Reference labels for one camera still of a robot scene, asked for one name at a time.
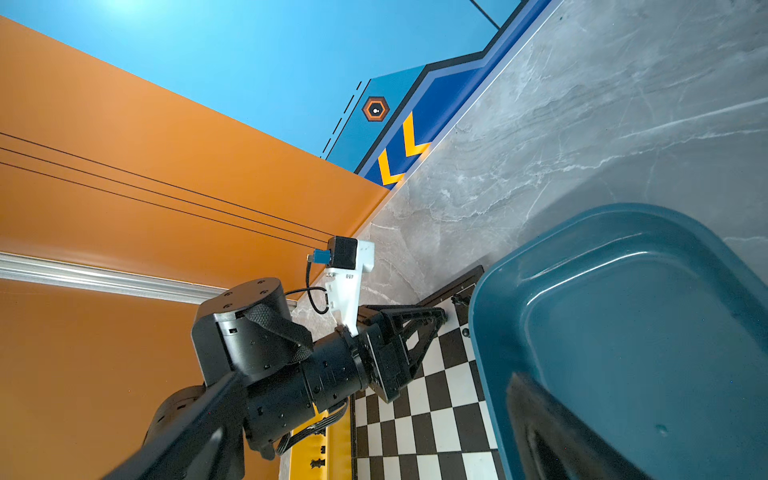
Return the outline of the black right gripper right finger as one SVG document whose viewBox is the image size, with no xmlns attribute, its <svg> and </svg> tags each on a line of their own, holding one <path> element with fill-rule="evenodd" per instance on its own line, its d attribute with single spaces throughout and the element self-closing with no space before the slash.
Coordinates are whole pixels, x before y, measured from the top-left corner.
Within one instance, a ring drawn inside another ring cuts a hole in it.
<svg viewBox="0 0 768 480">
<path fill-rule="evenodd" d="M 526 479 L 649 477 L 529 375 L 512 375 L 506 404 Z"/>
</svg>

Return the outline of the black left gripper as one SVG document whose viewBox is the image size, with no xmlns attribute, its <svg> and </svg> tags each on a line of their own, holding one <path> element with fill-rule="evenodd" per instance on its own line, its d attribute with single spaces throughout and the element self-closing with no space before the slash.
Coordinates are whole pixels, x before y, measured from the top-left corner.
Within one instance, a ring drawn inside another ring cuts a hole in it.
<svg viewBox="0 0 768 480">
<path fill-rule="evenodd" d="M 385 402 L 396 400 L 422 366 L 446 323 L 439 307 L 365 305 L 358 309 L 361 359 L 369 387 Z"/>
</svg>

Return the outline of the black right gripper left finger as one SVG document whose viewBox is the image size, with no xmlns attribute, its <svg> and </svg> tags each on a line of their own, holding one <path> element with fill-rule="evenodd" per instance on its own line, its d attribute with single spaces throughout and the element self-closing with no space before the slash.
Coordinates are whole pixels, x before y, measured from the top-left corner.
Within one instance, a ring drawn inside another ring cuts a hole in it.
<svg viewBox="0 0 768 480">
<path fill-rule="evenodd" d="M 228 373 L 105 477 L 242 479 L 246 397 L 243 375 Z"/>
</svg>

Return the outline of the black chess piece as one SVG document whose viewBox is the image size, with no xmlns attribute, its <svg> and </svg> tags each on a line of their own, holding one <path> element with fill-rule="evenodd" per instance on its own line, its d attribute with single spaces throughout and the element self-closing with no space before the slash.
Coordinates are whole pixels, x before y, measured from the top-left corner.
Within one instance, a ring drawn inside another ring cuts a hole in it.
<svg viewBox="0 0 768 480">
<path fill-rule="evenodd" d="M 471 289 L 466 289 L 461 292 L 457 292 L 451 297 L 451 301 L 454 305 L 463 306 L 465 308 L 468 308 L 471 304 L 471 298 L 472 298 L 473 291 Z"/>
</svg>

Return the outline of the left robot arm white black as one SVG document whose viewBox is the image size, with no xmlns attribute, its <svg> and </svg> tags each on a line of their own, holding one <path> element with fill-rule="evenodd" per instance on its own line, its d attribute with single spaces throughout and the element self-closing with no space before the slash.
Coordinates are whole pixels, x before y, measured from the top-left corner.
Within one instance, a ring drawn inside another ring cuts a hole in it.
<svg viewBox="0 0 768 480">
<path fill-rule="evenodd" d="M 199 306 L 191 338 L 203 382 L 167 398 L 145 437 L 185 447 L 168 475 L 242 477 L 246 450 L 283 454 L 335 423 L 354 394 L 396 399 L 446 320 L 439 307 L 366 305 L 351 326 L 314 339 L 286 296 L 262 278 Z"/>
</svg>

